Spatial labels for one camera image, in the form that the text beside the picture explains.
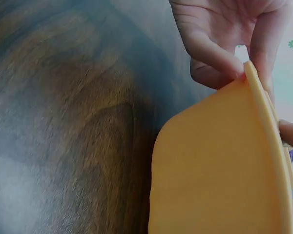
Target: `bowl rim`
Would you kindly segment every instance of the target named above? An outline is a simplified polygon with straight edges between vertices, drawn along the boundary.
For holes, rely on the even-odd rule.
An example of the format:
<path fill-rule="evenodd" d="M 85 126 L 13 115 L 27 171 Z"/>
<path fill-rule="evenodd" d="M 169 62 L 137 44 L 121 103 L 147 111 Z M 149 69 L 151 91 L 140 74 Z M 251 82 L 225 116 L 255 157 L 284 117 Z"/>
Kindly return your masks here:
<path fill-rule="evenodd" d="M 244 63 L 244 70 L 272 156 L 280 202 L 281 232 L 293 234 L 293 171 L 290 158 L 287 158 L 287 149 L 282 145 L 273 104 L 264 91 L 255 66 L 251 61 L 247 61 Z"/>

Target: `dark wooden surface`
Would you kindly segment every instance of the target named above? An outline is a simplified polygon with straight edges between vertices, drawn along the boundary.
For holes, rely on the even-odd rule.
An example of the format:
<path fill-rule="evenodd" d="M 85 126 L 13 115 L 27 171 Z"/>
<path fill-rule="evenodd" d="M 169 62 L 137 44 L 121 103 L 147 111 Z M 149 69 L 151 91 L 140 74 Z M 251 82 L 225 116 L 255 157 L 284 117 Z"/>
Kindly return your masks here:
<path fill-rule="evenodd" d="M 168 0 L 0 0 L 0 234 L 147 233 L 188 66 Z"/>

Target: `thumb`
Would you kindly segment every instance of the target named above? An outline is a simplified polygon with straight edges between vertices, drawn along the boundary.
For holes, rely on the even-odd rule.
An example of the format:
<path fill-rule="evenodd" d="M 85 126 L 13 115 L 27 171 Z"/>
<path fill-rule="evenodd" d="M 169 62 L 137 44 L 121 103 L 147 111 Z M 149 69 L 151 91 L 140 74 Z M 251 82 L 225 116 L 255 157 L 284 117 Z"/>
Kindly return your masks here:
<path fill-rule="evenodd" d="M 266 12 L 257 18 L 250 44 L 250 59 L 255 65 L 259 78 L 266 91 L 272 75 L 273 64 L 283 32 L 289 22 L 291 4 Z"/>
<path fill-rule="evenodd" d="M 293 146 L 293 123 L 281 120 L 279 122 L 279 130 L 282 140 Z"/>

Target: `wooden table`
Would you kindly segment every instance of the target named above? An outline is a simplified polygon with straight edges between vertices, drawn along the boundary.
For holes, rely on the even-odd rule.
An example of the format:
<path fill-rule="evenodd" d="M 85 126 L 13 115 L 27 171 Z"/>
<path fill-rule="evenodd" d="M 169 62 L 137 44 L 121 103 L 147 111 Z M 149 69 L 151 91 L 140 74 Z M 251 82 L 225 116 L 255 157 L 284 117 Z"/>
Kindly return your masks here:
<path fill-rule="evenodd" d="M 0 0 L 0 234 L 147 233 L 188 67 L 168 0 Z"/>

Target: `orange plastic bowl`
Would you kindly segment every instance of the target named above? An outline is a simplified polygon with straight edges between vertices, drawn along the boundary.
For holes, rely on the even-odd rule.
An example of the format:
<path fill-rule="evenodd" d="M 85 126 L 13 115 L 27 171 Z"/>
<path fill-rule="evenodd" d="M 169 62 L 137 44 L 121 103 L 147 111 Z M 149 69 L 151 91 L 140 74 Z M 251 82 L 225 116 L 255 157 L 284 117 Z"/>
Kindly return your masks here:
<path fill-rule="evenodd" d="M 149 234 L 293 234 L 293 173 L 255 67 L 169 120 L 153 151 Z"/>

